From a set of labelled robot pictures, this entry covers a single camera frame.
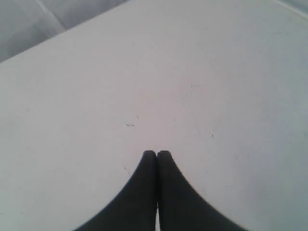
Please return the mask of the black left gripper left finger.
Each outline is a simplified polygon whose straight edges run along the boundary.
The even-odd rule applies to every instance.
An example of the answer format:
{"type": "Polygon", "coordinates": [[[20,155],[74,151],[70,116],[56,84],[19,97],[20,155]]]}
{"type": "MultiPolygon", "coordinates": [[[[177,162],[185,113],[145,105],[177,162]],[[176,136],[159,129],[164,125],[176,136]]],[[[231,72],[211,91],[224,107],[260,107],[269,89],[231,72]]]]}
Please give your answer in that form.
{"type": "Polygon", "coordinates": [[[154,231],[157,212],[157,157],[145,151],[117,196],[77,231],[154,231]]]}

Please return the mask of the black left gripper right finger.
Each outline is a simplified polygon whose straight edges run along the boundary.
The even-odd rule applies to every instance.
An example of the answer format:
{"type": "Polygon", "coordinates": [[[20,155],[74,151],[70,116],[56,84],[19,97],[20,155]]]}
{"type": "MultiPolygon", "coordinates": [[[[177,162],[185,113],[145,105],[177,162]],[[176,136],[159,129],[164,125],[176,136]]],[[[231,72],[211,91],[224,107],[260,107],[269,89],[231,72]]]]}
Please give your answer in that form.
{"type": "Polygon", "coordinates": [[[242,231],[205,201],[185,179],[169,151],[157,154],[162,231],[242,231]]]}

